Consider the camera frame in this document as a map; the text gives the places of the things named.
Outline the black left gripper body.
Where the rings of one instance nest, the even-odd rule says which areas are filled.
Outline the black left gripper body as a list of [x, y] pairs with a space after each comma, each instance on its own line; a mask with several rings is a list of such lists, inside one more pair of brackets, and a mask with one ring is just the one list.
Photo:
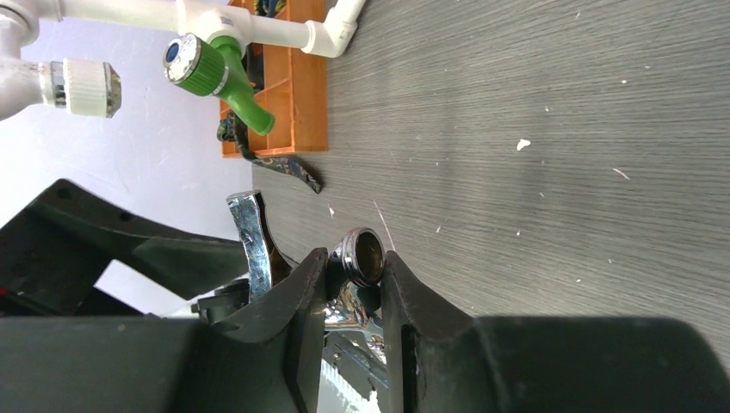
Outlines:
[[247, 273], [237, 241], [140, 217], [59, 179], [1, 229], [1, 313], [68, 317], [107, 304], [95, 284], [118, 261], [183, 299]]

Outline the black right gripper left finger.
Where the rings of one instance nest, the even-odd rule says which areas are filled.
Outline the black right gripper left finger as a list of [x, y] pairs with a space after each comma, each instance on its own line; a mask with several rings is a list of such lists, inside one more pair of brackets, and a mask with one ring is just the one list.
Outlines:
[[190, 412], [316, 411], [327, 260], [327, 249], [312, 250], [263, 298], [196, 334]]

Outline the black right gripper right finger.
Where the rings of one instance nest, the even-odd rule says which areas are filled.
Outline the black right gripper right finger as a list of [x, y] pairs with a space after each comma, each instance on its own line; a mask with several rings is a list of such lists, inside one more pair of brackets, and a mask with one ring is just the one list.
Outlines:
[[476, 320], [424, 284], [394, 251], [380, 284], [393, 412], [501, 412]]

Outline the chrome water faucet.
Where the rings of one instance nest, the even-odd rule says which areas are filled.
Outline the chrome water faucet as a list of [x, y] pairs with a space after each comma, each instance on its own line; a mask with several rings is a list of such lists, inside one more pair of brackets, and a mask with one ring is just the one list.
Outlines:
[[[289, 276], [296, 264], [275, 245], [260, 191], [231, 194], [226, 203], [248, 259], [247, 301], [259, 302]], [[382, 278], [383, 265], [380, 239], [373, 230], [359, 227], [344, 235], [325, 267], [325, 332], [362, 333], [371, 358], [363, 363], [365, 369], [387, 363], [382, 322], [376, 314], [380, 307], [376, 286]]]

